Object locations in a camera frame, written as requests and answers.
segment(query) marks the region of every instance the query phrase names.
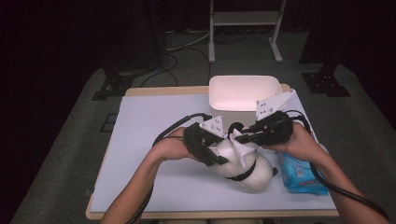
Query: dark background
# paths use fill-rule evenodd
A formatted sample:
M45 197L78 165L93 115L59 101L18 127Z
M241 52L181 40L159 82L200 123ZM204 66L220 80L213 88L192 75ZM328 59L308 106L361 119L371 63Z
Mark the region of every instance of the dark background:
M208 2L160 0L154 19L164 30L207 29ZM161 40L150 28L158 21L145 4L1 0L2 223L18 208L91 74L113 61L127 63L130 69L161 63ZM278 6L272 0L215 4L216 10L224 11ZM393 127L395 8L390 0L289 0L281 26L292 32L310 28L301 63L336 58L358 76Z

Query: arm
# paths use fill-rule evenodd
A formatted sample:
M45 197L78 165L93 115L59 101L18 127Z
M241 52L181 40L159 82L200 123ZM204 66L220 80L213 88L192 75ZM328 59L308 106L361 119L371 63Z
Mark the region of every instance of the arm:
M183 136L178 128L168 136ZM140 163L129 183L108 207L101 223L126 223L139 209L154 184L162 162L194 157L183 142L176 138L165 138L156 144Z
M293 130L294 133L287 143L266 147L285 151L298 160L313 163L326 181L364 197L334 159L315 142L301 124L294 122ZM362 203L332 190L330 190L330 194L344 223L389 223L375 210Z

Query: metal leg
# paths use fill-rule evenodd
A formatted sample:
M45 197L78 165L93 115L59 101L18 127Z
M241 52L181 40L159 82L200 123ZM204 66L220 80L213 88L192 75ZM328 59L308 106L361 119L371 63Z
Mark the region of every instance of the metal leg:
M214 34L214 9L213 9L213 0L210 0L210 27L209 27L209 62L215 62L215 43L213 41Z
M282 22L282 19L283 19L283 13L285 11L286 1L287 0L282 0L282 3L280 4L280 10L279 10L279 13L277 14L274 35L272 37L268 38L268 41L270 42L270 46L274 53L274 57L275 57L275 60L277 63L283 62L282 56L280 56L279 49L277 48L277 45L276 45L276 40L277 40L277 35L279 33L280 23Z

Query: white metal stand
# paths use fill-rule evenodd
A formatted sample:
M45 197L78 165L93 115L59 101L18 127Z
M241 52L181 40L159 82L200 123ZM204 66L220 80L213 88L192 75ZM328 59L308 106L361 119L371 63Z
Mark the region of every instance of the white metal stand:
M226 25L274 25L275 30L269 43L277 63L282 63L282 57L276 45L280 23L287 0L282 0L279 11L248 11L248 12L215 12L214 0L210 0L210 37L209 37L209 62L215 62L215 43L213 40L214 27Z

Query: forearm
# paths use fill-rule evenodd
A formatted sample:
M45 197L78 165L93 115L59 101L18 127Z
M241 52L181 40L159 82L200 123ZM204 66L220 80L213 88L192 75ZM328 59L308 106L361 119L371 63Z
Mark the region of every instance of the forearm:
M320 162L315 162L314 165L317 166L327 182L364 197L361 191L352 183L332 157L325 156ZM332 190L330 190L330 194L332 195L332 200L337 207L343 223L389 223L375 210L363 203L357 202Z
M126 223L140 208L154 184L162 160L149 153L129 183L107 209L101 223Z

